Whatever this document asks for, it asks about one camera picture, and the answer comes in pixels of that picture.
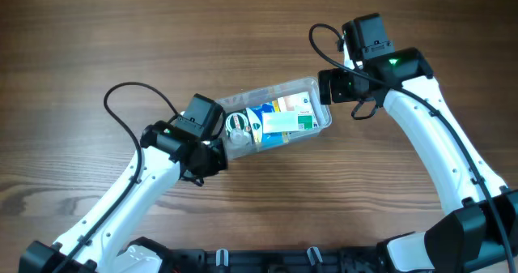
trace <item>transparent storage box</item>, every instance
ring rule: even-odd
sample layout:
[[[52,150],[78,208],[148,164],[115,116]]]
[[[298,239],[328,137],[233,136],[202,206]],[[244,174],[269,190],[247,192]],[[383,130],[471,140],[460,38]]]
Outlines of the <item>transparent storage box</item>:
[[[228,159],[232,160],[317,136],[332,121],[329,107],[321,105],[319,94],[318,82],[315,78],[308,77],[217,100],[227,113],[227,120],[223,123],[225,126],[222,137]],[[284,109],[293,109],[289,106],[294,105],[295,109],[298,109],[299,106],[296,105],[298,103],[293,103],[295,102],[293,98],[300,100],[305,109],[308,108],[308,103],[311,105],[312,123],[305,125],[304,130],[262,134],[263,120],[259,117],[263,112],[281,113],[279,105]],[[251,113],[251,109],[257,116],[252,114],[248,118],[247,114]],[[299,128],[303,129],[303,126],[303,124],[299,124]]]

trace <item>box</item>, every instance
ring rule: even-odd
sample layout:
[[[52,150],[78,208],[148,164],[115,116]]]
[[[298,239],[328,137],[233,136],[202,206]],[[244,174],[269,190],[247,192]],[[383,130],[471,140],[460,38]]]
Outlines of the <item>box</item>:
[[[227,113],[221,134],[227,158],[233,160],[317,136],[332,121],[329,107],[321,105],[319,98],[318,82],[309,77],[217,100]],[[299,103],[289,103],[290,99]],[[262,114],[281,112],[287,112],[286,120],[298,120],[294,127],[297,131],[263,134]],[[271,117],[277,122],[282,119],[278,114]]]

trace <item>tabletop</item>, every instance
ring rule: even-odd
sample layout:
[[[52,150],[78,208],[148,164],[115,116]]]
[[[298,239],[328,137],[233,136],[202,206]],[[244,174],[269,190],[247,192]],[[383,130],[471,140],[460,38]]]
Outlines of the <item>tabletop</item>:
[[[177,109],[332,68],[308,42],[380,12],[396,49],[420,49],[473,145],[518,187],[516,0],[0,0],[0,272],[50,245],[122,173],[134,147],[104,111],[113,85],[149,83]],[[339,59],[332,34],[317,42]],[[170,117],[155,94],[114,93],[135,134]],[[384,110],[302,143],[246,156],[168,190],[132,237],[216,250],[374,245],[443,216],[411,143]],[[502,270],[505,264],[493,267]]]

